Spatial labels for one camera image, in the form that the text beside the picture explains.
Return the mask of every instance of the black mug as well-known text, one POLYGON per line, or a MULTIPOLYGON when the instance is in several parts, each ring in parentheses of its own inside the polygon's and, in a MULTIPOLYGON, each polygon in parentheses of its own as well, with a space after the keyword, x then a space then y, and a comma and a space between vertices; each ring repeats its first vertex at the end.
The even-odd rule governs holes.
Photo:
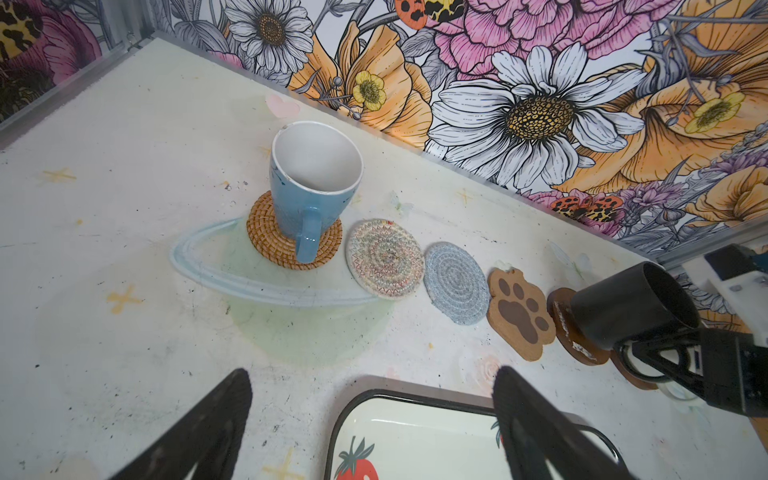
POLYGON ((694 329, 700 322, 683 287, 652 262, 576 292, 571 311, 584 336, 606 350, 628 340, 694 329))

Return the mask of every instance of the painted tabletop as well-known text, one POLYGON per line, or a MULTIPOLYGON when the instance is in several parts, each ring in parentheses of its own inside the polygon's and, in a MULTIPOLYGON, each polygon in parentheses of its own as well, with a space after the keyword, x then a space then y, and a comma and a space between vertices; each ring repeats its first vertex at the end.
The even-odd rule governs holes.
MULTIPOLYGON (((487 321, 453 323, 423 285, 397 303, 297 308, 181 276, 172 246, 247 215, 268 188, 273 135, 298 119, 331 124, 362 151, 345 232, 390 219, 423 248, 454 243, 486 273, 514 266, 545 293, 583 287, 550 242, 589 256, 589 283, 641 260, 307 104, 279 118, 272 95, 156 39, 0 154, 0 478, 105 478, 241 366, 253 406, 235 478, 319 478, 354 389, 411 382, 488 397, 504 364, 604 432, 639 478, 763 478, 768 455, 745 418, 679 409, 557 342, 526 362, 487 321)), ((269 268, 242 222, 222 235, 209 261, 246 276, 269 268)), ((337 275, 346 288, 345 268, 337 254, 305 277, 269 271, 280 285, 337 275)))

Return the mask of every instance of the blue mug handle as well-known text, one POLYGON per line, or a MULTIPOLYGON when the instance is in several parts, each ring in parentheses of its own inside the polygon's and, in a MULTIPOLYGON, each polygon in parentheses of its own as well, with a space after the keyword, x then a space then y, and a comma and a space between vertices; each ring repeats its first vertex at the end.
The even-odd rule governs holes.
POLYGON ((301 233, 296 238, 296 261, 312 263, 317 257, 322 221, 317 207, 307 207, 301 215, 301 233))

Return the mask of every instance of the blue mug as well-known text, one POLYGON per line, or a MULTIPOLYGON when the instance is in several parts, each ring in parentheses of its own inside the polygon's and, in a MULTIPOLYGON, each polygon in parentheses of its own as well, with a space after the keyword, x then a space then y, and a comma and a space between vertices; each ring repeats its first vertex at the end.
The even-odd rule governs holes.
POLYGON ((270 186, 277 226, 312 263, 320 236, 339 218, 362 178, 362 155, 337 129, 316 121, 281 128, 272 141, 270 186))

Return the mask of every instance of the white daisy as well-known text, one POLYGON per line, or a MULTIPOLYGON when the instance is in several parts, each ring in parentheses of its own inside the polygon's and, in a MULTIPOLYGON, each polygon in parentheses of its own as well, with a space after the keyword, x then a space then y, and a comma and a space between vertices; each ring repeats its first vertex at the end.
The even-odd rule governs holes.
POLYGON ((230 31, 258 68, 295 73, 312 51, 312 22, 299 0, 227 0, 230 31))
POLYGON ((455 81, 440 92, 432 114, 445 123, 430 129, 427 151, 499 185, 526 188, 539 175, 559 185, 576 167, 594 165, 576 152, 579 144, 619 151, 627 146, 621 135, 643 128, 640 118, 598 108, 635 88, 645 76, 640 69, 579 83, 587 52, 578 43, 554 65, 544 47, 535 47, 525 62, 505 51, 492 61, 501 83, 455 81))

